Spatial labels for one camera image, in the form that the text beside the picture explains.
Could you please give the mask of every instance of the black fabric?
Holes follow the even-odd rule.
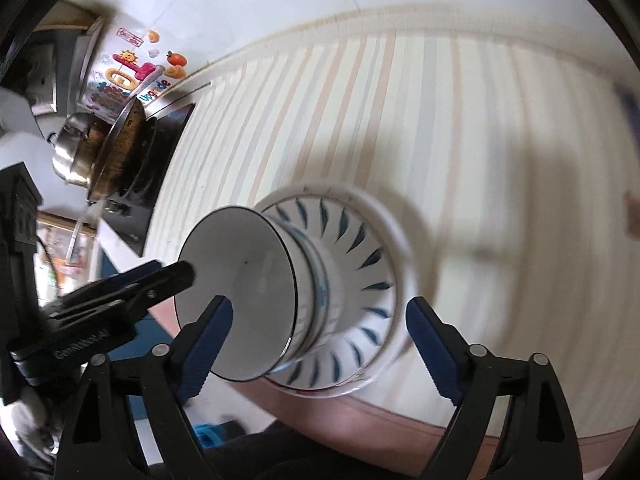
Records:
[[[401,480],[408,478],[329,449],[279,421],[262,433],[205,450],[224,480]],[[163,464],[151,466],[154,480],[170,480]]]

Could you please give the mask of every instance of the pan handle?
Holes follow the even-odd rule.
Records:
[[[91,206],[94,203],[95,202],[87,202],[87,204],[84,206],[84,209],[82,209],[80,216],[78,217],[76,227],[74,227],[74,232],[72,233],[71,240],[69,241],[69,247],[66,250],[65,265],[71,264],[71,257],[74,255],[74,251],[76,250],[76,241],[78,240],[78,233],[80,232],[82,224],[84,223],[84,217],[89,212],[89,209],[91,209]]]

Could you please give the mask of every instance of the stainless steel pot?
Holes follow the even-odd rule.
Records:
[[[53,170],[68,184],[88,188],[95,159],[109,125],[90,113],[67,118],[54,145]]]

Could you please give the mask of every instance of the stove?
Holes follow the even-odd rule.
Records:
[[[102,219],[138,256],[145,249],[162,181],[194,106],[146,120],[141,145],[134,150],[137,155],[127,162],[120,189],[102,208]]]

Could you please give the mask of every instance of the patterned plate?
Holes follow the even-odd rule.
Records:
[[[282,200],[267,197],[256,209],[290,222],[320,240],[338,266],[344,287],[344,305],[334,333],[327,343],[300,361],[278,370],[269,378],[287,391],[303,396],[333,397],[348,393],[373,380],[364,374],[386,352],[382,371],[398,355],[406,340],[404,306],[411,272],[403,272],[398,287],[397,271],[405,270],[408,244],[391,214],[375,199],[350,187],[326,185],[298,187]],[[322,194],[313,194],[314,190]],[[276,192],[282,196],[283,191]],[[358,210],[359,203],[375,206],[378,225],[386,226],[398,240],[383,240]],[[395,265],[393,254],[402,254]],[[388,348],[389,338],[396,343]]]

